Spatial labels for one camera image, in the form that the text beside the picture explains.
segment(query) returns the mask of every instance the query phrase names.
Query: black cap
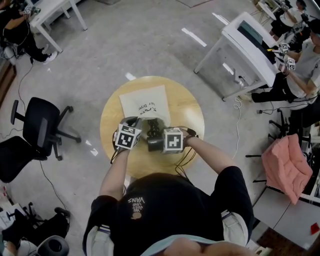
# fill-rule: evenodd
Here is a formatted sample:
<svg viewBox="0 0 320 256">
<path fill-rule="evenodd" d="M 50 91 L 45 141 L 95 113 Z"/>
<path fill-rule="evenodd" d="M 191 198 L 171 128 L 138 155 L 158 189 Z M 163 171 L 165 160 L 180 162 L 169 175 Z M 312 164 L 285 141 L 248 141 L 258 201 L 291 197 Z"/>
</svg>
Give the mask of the black cap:
<svg viewBox="0 0 320 256">
<path fill-rule="evenodd" d="M 313 33 L 320 36 L 320 19 L 313 19 L 307 24 Z"/>
</svg>

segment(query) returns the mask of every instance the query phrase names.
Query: person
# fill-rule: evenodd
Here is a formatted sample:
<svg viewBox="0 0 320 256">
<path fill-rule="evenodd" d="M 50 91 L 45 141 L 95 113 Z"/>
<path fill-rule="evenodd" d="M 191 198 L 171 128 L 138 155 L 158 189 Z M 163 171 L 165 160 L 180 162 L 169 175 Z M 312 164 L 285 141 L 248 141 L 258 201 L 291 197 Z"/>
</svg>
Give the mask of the person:
<svg viewBox="0 0 320 256">
<path fill-rule="evenodd" d="M 292 102 L 297 98 L 311 100 L 317 97 L 320 86 L 320 20 L 314 19 L 308 26 L 311 29 L 311 40 L 303 43 L 301 52 L 290 51 L 287 54 L 296 61 L 295 70 L 286 68 L 283 73 L 278 73 L 269 92 L 246 93 L 240 96 L 242 100 L 256 103 Z"/>
<path fill-rule="evenodd" d="M 277 17 L 271 23 L 272 29 L 270 31 L 270 35 L 273 36 L 274 40 L 278 41 L 279 38 L 289 32 L 292 27 L 300 22 L 302 22 L 301 14 L 304 13 L 307 5 L 304 0 L 297 0 L 296 7 L 292 7 L 290 9 L 285 9 L 284 14 Z"/>
<path fill-rule="evenodd" d="M 254 214 L 241 170 L 219 148 L 186 130 L 183 135 L 184 145 L 218 174 L 213 193 L 205 194 L 182 175 L 153 173 L 123 195 L 130 154 L 124 150 L 91 205 L 82 243 L 87 256 L 256 255 L 244 247 Z"/>
<path fill-rule="evenodd" d="M 51 54 L 42 53 L 36 45 L 35 38 L 30 30 L 28 23 L 29 14 L 18 11 L 16 8 L 9 7 L 10 0 L 0 2 L 0 37 L 6 39 L 11 44 L 18 45 L 17 52 L 24 50 L 32 59 L 48 64 L 53 61 L 58 53 L 54 51 Z"/>
<path fill-rule="evenodd" d="M 56 215 L 34 229 L 33 224 L 19 211 L 14 211 L 15 221 L 1 235 L 2 256 L 35 256 L 37 247 L 47 238 L 57 235 L 65 238 L 70 222 L 70 212 L 56 207 Z"/>
</svg>

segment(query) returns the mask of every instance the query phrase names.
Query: white sneaker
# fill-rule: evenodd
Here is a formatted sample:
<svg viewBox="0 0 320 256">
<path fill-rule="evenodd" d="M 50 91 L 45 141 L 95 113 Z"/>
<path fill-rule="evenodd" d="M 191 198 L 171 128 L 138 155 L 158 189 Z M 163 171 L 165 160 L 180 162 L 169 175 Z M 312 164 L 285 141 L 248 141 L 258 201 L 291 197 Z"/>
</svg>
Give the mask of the white sneaker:
<svg viewBox="0 0 320 256">
<path fill-rule="evenodd" d="M 239 98 L 243 101 L 252 102 L 251 92 L 247 92 L 239 96 Z"/>
<path fill-rule="evenodd" d="M 42 50 L 42 54 L 46 54 L 46 52 L 48 51 L 48 49 L 49 49 L 49 44 L 47 43 L 47 44 L 45 45 L 45 47 L 43 48 L 43 50 Z"/>
<path fill-rule="evenodd" d="M 58 55 L 57 51 L 54 51 L 51 54 L 48 54 L 48 58 L 43 62 L 43 65 L 47 65 L 49 62 L 52 62 Z"/>
</svg>

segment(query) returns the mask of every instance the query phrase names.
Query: white cable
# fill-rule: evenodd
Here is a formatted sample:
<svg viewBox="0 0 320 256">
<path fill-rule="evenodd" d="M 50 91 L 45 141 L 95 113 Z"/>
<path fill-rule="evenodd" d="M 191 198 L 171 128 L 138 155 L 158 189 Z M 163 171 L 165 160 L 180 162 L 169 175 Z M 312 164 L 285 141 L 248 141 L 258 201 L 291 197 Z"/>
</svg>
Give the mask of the white cable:
<svg viewBox="0 0 320 256">
<path fill-rule="evenodd" d="M 240 103 L 240 104 L 239 104 L 239 105 L 238 105 L 238 104 L 233 104 L 233 108 L 236 109 L 236 110 L 237 110 L 237 109 L 239 110 L 239 118 L 238 118 L 238 121 L 237 121 L 236 124 L 235 124 L 236 133 L 237 133 L 237 135 L 238 135 L 238 140 L 236 141 L 235 153 L 234 153 L 232 159 L 235 158 L 235 156 L 236 156 L 236 154 L 237 154 L 237 152 L 238 152 L 238 143 L 239 143 L 239 139 L 240 139 L 240 137 L 239 137 L 239 130 L 238 130 L 238 123 L 239 123 L 240 118 L 241 118 L 241 109 L 240 109 L 240 108 L 242 107 L 242 99 L 239 99 L 238 97 L 235 97 L 235 98 L 234 98 L 234 101 L 235 101 L 235 102 L 238 102 L 238 103 Z"/>
</svg>

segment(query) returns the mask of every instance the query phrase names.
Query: shoe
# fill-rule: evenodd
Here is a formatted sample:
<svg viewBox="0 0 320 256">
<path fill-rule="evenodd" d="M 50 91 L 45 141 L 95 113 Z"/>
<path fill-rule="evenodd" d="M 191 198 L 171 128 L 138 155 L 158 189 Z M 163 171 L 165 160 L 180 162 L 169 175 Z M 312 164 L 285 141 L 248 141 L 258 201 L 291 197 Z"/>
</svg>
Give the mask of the shoe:
<svg viewBox="0 0 320 256">
<path fill-rule="evenodd" d="M 54 211 L 55 211 L 57 214 L 63 215 L 65 218 L 69 218 L 69 217 L 71 216 L 70 211 L 65 210 L 65 209 L 62 209 L 61 207 L 56 207 L 56 208 L 54 208 Z"/>
<path fill-rule="evenodd" d="M 49 44 L 46 44 L 45 47 L 42 48 L 42 54 L 46 54 L 49 49 Z"/>
<path fill-rule="evenodd" d="M 57 51 L 54 51 L 51 54 L 48 54 L 48 57 L 46 58 L 46 60 L 43 62 L 43 65 L 47 65 L 49 62 L 52 62 L 58 55 Z"/>
<path fill-rule="evenodd" d="M 251 92 L 247 92 L 239 96 L 239 98 L 243 101 L 252 102 Z"/>
</svg>

